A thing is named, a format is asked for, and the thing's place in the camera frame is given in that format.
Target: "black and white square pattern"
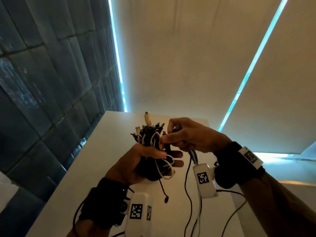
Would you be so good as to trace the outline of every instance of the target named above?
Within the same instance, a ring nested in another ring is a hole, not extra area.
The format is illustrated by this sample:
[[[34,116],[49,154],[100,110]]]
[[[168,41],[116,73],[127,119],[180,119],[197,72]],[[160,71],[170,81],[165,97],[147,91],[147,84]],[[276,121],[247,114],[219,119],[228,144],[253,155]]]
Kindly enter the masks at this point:
[[[244,157],[246,157],[251,163],[255,163],[258,160],[258,158],[251,151],[247,151],[244,154]]]
[[[151,220],[151,206],[147,207],[147,220]]]
[[[197,175],[198,181],[200,184],[209,183],[209,178],[207,177],[206,172],[199,173]]]
[[[130,219],[141,219],[143,204],[132,204]]]

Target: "table surface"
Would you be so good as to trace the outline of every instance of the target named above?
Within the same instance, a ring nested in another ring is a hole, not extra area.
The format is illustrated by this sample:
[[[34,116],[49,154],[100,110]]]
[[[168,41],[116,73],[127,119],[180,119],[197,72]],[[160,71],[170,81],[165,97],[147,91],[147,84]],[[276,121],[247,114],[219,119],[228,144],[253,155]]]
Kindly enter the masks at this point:
[[[152,124],[165,123],[172,117],[150,115]],[[206,119],[194,119],[208,126]],[[144,114],[106,111],[81,152],[69,168],[65,177],[47,202],[43,211],[31,227],[27,237],[63,237],[72,227],[74,213],[87,196],[89,190],[95,187],[99,180],[117,160],[124,155],[135,140],[130,133],[136,126],[145,124]],[[197,152],[199,163],[207,163],[210,167],[216,161],[212,153]],[[190,216],[190,201],[184,191],[184,178],[189,163],[188,153],[184,153],[184,167],[176,168],[176,174],[171,180],[162,179],[162,184],[169,202],[164,203],[165,196],[158,181],[132,185],[136,192],[147,192],[153,198],[152,237],[183,236],[184,228]],[[192,167],[188,174],[187,190],[193,202],[192,219],[187,229],[187,236],[192,231],[198,215],[198,189]],[[203,199],[200,236],[221,236],[225,223],[235,211],[230,193],[219,193],[218,197]],[[124,230],[126,217],[120,227],[113,227],[110,236]],[[244,236],[238,215],[230,220],[225,237]]]

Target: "left hand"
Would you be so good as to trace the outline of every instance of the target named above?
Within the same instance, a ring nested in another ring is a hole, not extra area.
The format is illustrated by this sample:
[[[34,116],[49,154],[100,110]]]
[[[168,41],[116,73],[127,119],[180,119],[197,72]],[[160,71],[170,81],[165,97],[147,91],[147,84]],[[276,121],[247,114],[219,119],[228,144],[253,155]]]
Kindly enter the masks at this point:
[[[105,178],[121,182],[127,186],[142,182],[145,178],[138,175],[135,171],[137,164],[140,162],[141,156],[163,159],[166,158],[167,153],[157,150],[155,147],[135,144],[118,160],[114,166],[112,166],[112,168],[105,175]],[[181,151],[172,151],[171,156],[173,158],[181,158],[183,153]],[[182,167],[183,165],[183,161],[175,160],[172,166]]]

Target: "black wrist strap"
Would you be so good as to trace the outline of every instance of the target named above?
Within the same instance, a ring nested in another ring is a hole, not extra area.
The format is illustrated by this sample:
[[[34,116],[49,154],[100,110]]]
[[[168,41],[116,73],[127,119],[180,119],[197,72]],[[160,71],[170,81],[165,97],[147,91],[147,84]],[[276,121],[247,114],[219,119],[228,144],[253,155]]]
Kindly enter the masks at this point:
[[[79,219],[92,220],[101,229],[120,225],[125,216],[120,210],[127,190],[128,187],[120,182],[102,178],[86,197]]]
[[[240,144],[232,142],[214,153],[218,162],[218,168],[215,169],[215,180],[223,188],[231,188],[236,183],[243,184],[251,178],[259,178],[265,173],[262,166],[256,169],[239,153],[240,149],[242,149]]]

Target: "black wire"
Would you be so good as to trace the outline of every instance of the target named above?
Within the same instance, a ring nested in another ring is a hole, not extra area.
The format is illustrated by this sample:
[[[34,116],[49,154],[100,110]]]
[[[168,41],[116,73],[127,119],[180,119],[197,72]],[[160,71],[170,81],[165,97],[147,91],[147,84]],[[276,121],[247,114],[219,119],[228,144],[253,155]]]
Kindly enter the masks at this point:
[[[79,207],[76,210],[76,213],[74,215],[74,219],[72,220],[72,231],[75,234],[76,237],[80,237],[80,235],[78,235],[77,230],[76,230],[76,218],[77,218],[77,214],[81,208],[81,206],[83,205],[83,203],[85,202],[86,199],[84,199],[81,204],[79,205]]]
[[[201,212],[202,212],[202,198],[201,198],[201,197],[200,197],[200,203],[201,203],[200,213],[199,213],[199,215],[197,216],[197,219],[196,219],[196,221],[195,221],[195,223],[194,223],[194,225],[193,225],[193,228],[192,228],[192,232],[191,232],[190,237],[193,236],[193,232],[194,232],[195,225],[197,224],[199,217],[201,217]]]
[[[192,217],[192,200],[191,200],[191,198],[190,198],[190,196],[189,196],[189,194],[188,194],[188,191],[186,190],[186,180],[187,180],[187,178],[188,178],[188,173],[189,173],[190,166],[191,166],[191,160],[192,160],[192,159],[190,158],[188,170],[186,171],[185,181],[184,181],[184,190],[185,190],[186,195],[188,196],[188,198],[189,198],[189,200],[190,200],[190,205],[191,205],[190,218],[189,218],[189,221],[188,221],[188,223],[186,224],[186,227],[185,227],[185,229],[184,229],[184,237],[185,237],[186,229],[187,229],[187,227],[188,227],[188,225],[189,225],[189,223],[190,223],[191,217]]]
[[[217,191],[217,192],[230,192],[230,193],[242,195],[242,196],[246,199],[246,197],[245,197],[242,193],[239,193],[239,192],[236,192],[236,191],[228,191],[228,190],[216,190],[216,191]],[[247,203],[247,200],[245,200],[245,202],[242,203],[241,206],[239,206],[239,207],[232,213],[232,215],[229,217],[229,219],[227,220],[226,225],[225,225],[225,227],[224,227],[224,229],[223,229],[223,232],[222,232],[222,236],[221,236],[221,237],[224,236],[225,229],[226,229],[226,227],[227,227],[228,222],[230,221],[230,219],[231,219],[231,218],[234,216],[234,214],[237,213],[237,211],[239,211],[246,203]]]
[[[135,193],[135,191],[133,191],[130,187],[128,187],[128,189],[129,189],[130,191],[132,191],[133,193]]]
[[[169,196],[168,196],[168,195],[166,195],[165,190],[163,189],[163,186],[162,186],[162,183],[161,183],[161,180],[160,180],[160,179],[159,179],[159,182],[160,182],[160,185],[161,185],[162,191],[163,191],[164,195],[166,196],[166,197],[165,197],[165,203],[167,203],[167,202],[168,202],[168,200],[169,200]]]
[[[118,233],[118,234],[116,234],[116,235],[113,235],[113,236],[111,236],[111,237],[117,237],[117,236],[123,235],[124,233],[125,233],[125,231],[123,231],[123,232],[121,232],[121,233]]]

